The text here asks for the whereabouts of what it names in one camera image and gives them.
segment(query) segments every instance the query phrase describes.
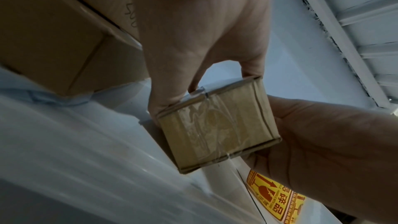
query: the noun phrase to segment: white metal bar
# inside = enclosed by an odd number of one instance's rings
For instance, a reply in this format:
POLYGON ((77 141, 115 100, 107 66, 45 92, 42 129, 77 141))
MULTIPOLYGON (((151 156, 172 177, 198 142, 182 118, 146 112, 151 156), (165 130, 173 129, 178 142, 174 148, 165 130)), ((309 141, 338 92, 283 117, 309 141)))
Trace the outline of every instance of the white metal bar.
POLYGON ((398 88, 398 75, 376 75, 375 79, 381 86, 398 88))
POLYGON ((372 0, 337 14, 342 26, 398 11, 398 0, 372 0))
POLYGON ((356 47, 352 44, 350 38, 347 36, 340 23, 337 21, 326 1, 308 0, 308 2, 324 24, 325 28, 333 37, 358 77, 361 79, 362 83, 376 104, 380 107, 389 108, 391 106, 390 101, 388 100, 382 88, 376 82, 373 74, 370 72, 368 66, 359 55, 356 47))
POLYGON ((398 56, 398 43, 386 43, 358 47, 362 59, 378 58, 385 56, 398 56))

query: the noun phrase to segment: hand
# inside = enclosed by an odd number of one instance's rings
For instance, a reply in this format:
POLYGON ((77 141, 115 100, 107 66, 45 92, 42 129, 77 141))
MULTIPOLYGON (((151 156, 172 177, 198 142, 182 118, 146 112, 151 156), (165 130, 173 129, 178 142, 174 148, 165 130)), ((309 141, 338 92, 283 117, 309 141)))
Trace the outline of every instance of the hand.
POLYGON ((244 158, 252 169, 339 211, 396 223, 395 116, 276 97, 269 101, 283 142, 244 158))
POLYGON ((152 80, 148 110, 194 91, 212 64, 239 61, 243 76, 264 74, 270 0, 134 0, 152 80))

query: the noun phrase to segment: white wall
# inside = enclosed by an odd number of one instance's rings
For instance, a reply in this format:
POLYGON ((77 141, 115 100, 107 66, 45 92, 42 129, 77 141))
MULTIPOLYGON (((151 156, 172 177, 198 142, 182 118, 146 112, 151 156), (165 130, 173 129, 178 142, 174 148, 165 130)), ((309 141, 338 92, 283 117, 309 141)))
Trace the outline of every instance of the white wall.
MULTIPOLYGON (((239 64, 219 63, 200 84, 238 76, 239 64)), ((301 0, 274 0, 264 79, 270 95, 375 106, 301 0)))

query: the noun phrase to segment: metal frame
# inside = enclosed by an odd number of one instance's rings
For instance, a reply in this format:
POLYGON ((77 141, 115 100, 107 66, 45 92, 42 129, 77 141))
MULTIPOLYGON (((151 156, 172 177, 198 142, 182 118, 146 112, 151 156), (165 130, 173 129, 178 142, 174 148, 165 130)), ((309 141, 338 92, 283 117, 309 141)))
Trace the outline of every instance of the metal frame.
POLYGON ((348 60, 358 77, 361 79, 369 95, 373 98, 379 107, 390 109, 392 104, 390 100, 376 81, 374 75, 363 61, 357 48, 354 46, 345 30, 333 14, 325 0, 307 0, 314 9, 319 19, 324 24, 330 35, 339 46, 340 50, 348 60))

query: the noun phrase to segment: fragile sticker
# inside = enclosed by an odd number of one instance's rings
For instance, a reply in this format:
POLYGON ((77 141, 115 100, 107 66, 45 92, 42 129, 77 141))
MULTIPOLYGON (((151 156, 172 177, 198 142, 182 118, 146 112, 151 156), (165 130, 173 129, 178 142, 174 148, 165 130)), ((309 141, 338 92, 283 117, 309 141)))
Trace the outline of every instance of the fragile sticker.
POLYGON ((251 170, 246 180, 250 190, 261 204, 283 224, 296 222, 303 207, 304 195, 251 170))

